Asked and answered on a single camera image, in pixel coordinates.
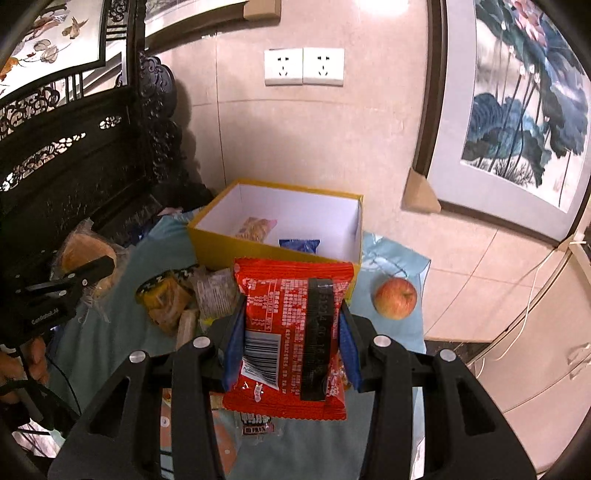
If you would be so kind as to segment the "person left hand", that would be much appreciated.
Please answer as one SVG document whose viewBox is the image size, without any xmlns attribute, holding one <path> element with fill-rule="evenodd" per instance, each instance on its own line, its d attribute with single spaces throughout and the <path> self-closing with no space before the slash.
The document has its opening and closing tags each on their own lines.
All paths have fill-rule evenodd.
<svg viewBox="0 0 591 480">
<path fill-rule="evenodd" d="M 23 380 L 28 374 L 37 383 L 46 385 L 49 380 L 46 344 L 41 337 L 29 341 L 22 350 L 24 358 L 17 358 L 1 352 L 1 386 L 10 381 Z"/>
</svg>

